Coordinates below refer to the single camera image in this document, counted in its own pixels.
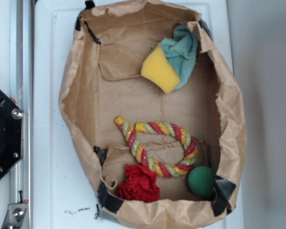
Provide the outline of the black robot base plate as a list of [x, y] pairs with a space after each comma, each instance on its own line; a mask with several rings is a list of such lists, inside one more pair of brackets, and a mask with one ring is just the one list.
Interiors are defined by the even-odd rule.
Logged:
[[22, 158], [23, 111], [0, 89], [0, 180]]

